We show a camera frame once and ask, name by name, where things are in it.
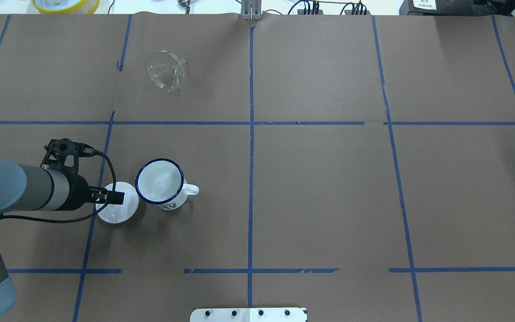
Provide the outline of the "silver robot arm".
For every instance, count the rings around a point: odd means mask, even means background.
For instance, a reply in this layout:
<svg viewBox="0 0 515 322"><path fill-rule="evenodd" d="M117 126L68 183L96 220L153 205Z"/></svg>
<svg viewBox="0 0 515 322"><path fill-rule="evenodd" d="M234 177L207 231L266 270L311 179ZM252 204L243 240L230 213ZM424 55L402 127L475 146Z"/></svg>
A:
<svg viewBox="0 0 515 322"><path fill-rule="evenodd" d="M89 220L125 194L117 185L92 186L79 174L77 162L58 160L30 166L0 158L0 225L28 223L67 225ZM0 316L17 302L16 288L0 249Z"/></svg>

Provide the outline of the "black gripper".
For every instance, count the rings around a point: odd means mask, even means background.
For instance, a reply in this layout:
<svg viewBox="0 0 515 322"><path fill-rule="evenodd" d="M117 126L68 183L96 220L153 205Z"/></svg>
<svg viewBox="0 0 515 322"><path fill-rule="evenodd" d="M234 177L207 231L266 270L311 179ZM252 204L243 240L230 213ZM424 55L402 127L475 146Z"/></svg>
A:
<svg viewBox="0 0 515 322"><path fill-rule="evenodd" d="M88 182L76 175L70 185L69 195L65 201L65 210L74 211L86 203L94 204L123 204L124 192L109 190L91 190Z"/></svg>

